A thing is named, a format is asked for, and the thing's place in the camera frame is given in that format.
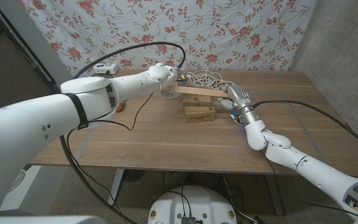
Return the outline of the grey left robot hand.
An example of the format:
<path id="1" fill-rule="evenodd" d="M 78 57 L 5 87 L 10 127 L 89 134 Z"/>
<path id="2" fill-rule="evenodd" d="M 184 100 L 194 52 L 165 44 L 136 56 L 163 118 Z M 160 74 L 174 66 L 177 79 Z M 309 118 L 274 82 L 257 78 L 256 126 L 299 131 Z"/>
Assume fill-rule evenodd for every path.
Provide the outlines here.
<path id="1" fill-rule="evenodd" d="M 178 67 L 175 67 L 175 71 L 177 73 L 177 77 L 175 79 L 176 86 L 185 86 L 188 81 L 187 72 L 184 69 Z"/>

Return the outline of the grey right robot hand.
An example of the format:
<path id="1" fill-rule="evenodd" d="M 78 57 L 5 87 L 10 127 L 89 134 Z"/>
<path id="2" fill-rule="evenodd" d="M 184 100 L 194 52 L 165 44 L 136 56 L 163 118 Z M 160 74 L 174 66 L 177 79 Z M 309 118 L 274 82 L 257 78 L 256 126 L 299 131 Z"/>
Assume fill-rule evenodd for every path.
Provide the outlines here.
<path id="1" fill-rule="evenodd" d="M 223 88 L 223 91 L 228 96 L 218 97 L 218 101 L 225 109 L 235 110 L 240 114 L 250 113 L 253 110 L 249 94 L 243 87 L 230 85 Z"/>

